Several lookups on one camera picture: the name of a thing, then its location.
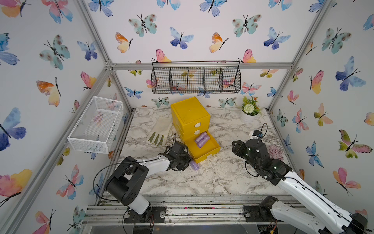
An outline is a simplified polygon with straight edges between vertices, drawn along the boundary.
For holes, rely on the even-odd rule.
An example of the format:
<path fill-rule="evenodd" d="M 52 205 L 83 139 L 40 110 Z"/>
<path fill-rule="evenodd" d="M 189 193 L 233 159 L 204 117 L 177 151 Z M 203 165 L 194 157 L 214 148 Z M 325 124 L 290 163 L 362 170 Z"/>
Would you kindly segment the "pink artificial flower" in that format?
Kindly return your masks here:
<path fill-rule="evenodd" d="M 284 161 L 284 151 L 280 147 L 271 145 L 268 149 L 268 153 L 271 158 Z"/>

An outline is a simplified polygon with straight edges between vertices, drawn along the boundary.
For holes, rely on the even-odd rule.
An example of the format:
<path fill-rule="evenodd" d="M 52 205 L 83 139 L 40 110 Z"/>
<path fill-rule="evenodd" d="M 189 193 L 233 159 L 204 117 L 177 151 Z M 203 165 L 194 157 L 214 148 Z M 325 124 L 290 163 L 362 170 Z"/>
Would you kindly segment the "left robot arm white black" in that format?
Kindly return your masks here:
<path fill-rule="evenodd" d="M 184 171 L 191 160 L 188 147 L 180 141 L 171 147 L 167 146 L 164 152 L 152 159 L 137 161 L 132 157 L 126 157 L 107 179 L 104 188 L 118 202 L 130 209 L 125 212 L 125 222 L 161 223 L 164 218 L 156 216 L 165 209 L 153 208 L 140 194 L 140 190 L 147 177 L 170 170 Z"/>

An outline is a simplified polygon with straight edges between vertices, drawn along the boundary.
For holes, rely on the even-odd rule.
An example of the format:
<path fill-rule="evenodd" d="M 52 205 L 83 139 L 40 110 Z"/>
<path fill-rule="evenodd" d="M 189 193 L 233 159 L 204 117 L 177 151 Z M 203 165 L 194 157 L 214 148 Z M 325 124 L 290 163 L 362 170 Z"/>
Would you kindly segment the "beige green work glove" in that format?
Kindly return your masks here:
<path fill-rule="evenodd" d="M 155 146 L 165 146 L 171 126 L 171 118 L 160 117 L 147 136 L 147 141 Z"/>

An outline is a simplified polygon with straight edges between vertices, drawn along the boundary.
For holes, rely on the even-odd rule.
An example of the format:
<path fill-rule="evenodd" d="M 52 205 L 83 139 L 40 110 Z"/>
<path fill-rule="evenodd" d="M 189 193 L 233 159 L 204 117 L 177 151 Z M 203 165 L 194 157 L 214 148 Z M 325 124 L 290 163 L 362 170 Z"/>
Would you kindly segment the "purple roll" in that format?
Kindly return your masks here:
<path fill-rule="evenodd" d="M 207 136 L 207 133 L 206 132 L 203 132 L 201 133 L 196 139 L 195 139 L 195 142 L 196 143 L 199 143 L 202 139 L 204 139 L 204 137 Z"/>
<path fill-rule="evenodd" d="M 198 143 L 197 146 L 198 148 L 202 148 L 208 141 L 210 140 L 210 136 L 206 135 L 204 136 Z"/>

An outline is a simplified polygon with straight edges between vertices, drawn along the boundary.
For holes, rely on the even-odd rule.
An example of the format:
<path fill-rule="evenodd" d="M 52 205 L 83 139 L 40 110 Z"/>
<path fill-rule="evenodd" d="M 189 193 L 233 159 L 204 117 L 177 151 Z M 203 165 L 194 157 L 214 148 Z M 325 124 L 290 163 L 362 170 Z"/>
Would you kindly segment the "white mesh wall basket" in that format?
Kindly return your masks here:
<path fill-rule="evenodd" d="M 75 151 L 107 154 L 124 114 L 121 101 L 94 96 L 67 137 Z"/>

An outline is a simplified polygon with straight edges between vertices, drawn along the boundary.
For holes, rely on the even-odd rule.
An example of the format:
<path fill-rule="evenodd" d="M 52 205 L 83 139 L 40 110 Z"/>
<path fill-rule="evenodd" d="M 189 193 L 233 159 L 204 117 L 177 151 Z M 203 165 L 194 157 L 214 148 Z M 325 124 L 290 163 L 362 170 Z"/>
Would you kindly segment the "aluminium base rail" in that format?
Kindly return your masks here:
<path fill-rule="evenodd" d="M 125 223 L 128 208 L 106 195 L 106 200 L 89 206 L 83 221 L 84 234 L 131 234 L 145 223 Z M 153 207 L 163 207 L 162 223 L 155 234 L 301 234 L 302 230 L 283 221 L 247 222 L 245 206 L 260 204 L 265 196 L 145 195 Z"/>

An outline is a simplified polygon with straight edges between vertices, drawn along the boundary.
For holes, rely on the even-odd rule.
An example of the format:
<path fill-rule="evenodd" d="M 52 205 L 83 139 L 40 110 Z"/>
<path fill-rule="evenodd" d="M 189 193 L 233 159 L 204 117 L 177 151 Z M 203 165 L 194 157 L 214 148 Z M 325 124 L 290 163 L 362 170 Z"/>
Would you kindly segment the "yellow three-drawer box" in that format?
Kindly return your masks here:
<path fill-rule="evenodd" d="M 210 114 L 196 97 L 174 103 L 170 107 L 173 126 L 195 163 L 201 163 L 219 153 L 221 147 L 209 132 Z M 198 148 L 195 139 L 203 132 L 210 136 L 210 140 Z"/>

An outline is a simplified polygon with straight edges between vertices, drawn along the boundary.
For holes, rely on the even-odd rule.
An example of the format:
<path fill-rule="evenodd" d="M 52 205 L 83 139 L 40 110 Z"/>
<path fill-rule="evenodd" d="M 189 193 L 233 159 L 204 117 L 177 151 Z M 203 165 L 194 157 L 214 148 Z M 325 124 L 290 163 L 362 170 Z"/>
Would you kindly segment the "white pot with green plant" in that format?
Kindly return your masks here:
<path fill-rule="evenodd" d="M 258 106 L 258 102 L 257 97 L 243 97 L 242 112 L 240 114 L 240 120 L 243 123 L 249 124 L 253 122 L 260 114 L 261 109 Z"/>

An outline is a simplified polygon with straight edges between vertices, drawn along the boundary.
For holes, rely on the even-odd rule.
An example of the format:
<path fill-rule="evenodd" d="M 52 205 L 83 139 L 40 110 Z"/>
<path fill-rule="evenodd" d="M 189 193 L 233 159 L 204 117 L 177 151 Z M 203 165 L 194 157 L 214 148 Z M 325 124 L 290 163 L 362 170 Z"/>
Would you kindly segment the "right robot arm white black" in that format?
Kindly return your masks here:
<path fill-rule="evenodd" d="M 270 158 L 261 139 L 233 141 L 232 152 L 244 159 L 266 181 L 281 188 L 301 203 L 310 214 L 287 206 L 268 196 L 259 210 L 270 213 L 272 219 L 286 222 L 307 234 L 366 234 L 368 220 L 360 213 L 352 214 L 307 185 L 290 166 Z"/>

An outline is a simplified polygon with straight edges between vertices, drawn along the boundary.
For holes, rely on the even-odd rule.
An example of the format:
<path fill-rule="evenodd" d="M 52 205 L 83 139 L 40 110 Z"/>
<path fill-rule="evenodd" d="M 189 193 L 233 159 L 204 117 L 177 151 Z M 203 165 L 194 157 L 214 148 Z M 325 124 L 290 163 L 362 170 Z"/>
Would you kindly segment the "purple roll angled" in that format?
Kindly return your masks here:
<path fill-rule="evenodd" d="M 200 166 L 199 166 L 197 163 L 195 163 L 194 161 L 191 161 L 191 162 L 190 162 L 190 167 L 191 167 L 194 171 L 197 171 L 197 170 L 200 169 Z"/>

